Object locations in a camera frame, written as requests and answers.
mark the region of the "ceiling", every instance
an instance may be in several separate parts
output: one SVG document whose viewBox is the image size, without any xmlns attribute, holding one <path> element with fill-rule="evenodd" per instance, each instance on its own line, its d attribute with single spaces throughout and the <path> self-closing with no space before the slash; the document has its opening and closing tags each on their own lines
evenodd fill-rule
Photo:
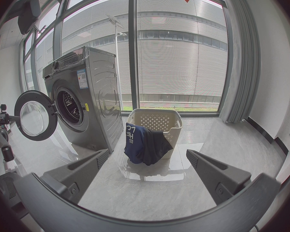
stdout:
<svg viewBox="0 0 290 232">
<path fill-rule="evenodd" d="M 42 7 L 47 0 L 39 0 L 40 6 Z M 18 24 L 17 24 L 18 18 L 15 17 L 6 23 L 1 27 L 0 29 L 0 35 L 2 36 L 1 41 L 1 49 L 7 48 L 13 45 L 18 45 L 23 37 L 25 35 L 22 35 L 19 31 Z"/>
</svg>

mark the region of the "gray curtain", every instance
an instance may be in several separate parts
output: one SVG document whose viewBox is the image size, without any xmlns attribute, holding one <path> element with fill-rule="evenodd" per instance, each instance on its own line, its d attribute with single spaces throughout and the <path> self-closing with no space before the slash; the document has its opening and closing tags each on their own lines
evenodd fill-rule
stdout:
<svg viewBox="0 0 290 232">
<path fill-rule="evenodd" d="M 255 98 L 259 71 L 259 41 L 255 22 L 246 1 L 225 2 L 232 27 L 233 38 L 229 41 L 233 40 L 233 59 L 229 60 L 230 85 L 220 118 L 224 122 L 239 122 L 248 117 Z"/>
</svg>

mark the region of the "floor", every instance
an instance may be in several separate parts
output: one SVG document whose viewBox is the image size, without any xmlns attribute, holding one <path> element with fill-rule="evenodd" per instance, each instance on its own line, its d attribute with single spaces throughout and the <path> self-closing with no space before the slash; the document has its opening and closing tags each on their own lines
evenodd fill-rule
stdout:
<svg viewBox="0 0 290 232">
<path fill-rule="evenodd" d="M 251 172 L 275 177 L 285 155 L 246 121 L 225 124 L 220 118 L 183 118 L 183 128 L 170 159 L 154 165 L 133 164 L 124 154 L 125 133 L 89 186 L 79 205 L 104 215 L 129 220 L 181 218 L 215 206 L 213 199 L 186 158 L 193 149 Z M 9 143 L 27 173 L 45 171 L 92 153 L 71 145 L 61 128 L 43 142 L 25 138 L 12 126 Z M 4 173 L 0 154 L 0 175 Z"/>
</svg>

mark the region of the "street lamp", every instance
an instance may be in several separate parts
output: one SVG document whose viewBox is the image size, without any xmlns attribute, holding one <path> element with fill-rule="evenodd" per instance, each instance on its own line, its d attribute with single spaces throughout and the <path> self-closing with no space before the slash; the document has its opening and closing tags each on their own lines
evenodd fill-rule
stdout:
<svg viewBox="0 0 290 232">
<path fill-rule="evenodd" d="M 118 89 L 119 89 L 119 100 L 120 100 L 120 110 L 124 110 L 124 105 L 122 102 L 122 95 L 121 95 L 121 87 L 120 87 L 120 77 L 119 77 L 119 64 L 118 64 L 118 48 L 117 48 L 117 34 L 119 35 L 126 35 L 125 33 L 117 33 L 117 26 L 119 26 L 122 29 L 125 29 L 123 25 L 120 23 L 120 21 L 111 15 L 107 15 L 109 18 L 110 23 L 115 25 L 115 45 L 116 45 L 116 69 L 117 69 L 117 78 L 118 78 Z"/>
</svg>

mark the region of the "washing machine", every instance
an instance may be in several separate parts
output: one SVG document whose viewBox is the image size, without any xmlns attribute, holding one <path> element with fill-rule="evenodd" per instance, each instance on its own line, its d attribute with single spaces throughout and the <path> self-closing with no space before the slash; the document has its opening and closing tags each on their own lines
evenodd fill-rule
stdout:
<svg viewBox="0 0 290 232">
<path fill-rule="evenodd" d="M 16 102 L 22 134 L 45 140 L 58 121 L 71 143 L 112 153 L 124 130 L 115 55 L 84 46 L 45 67 L 43 78 L 48 96 L 27 91 Z"/>
</svg>

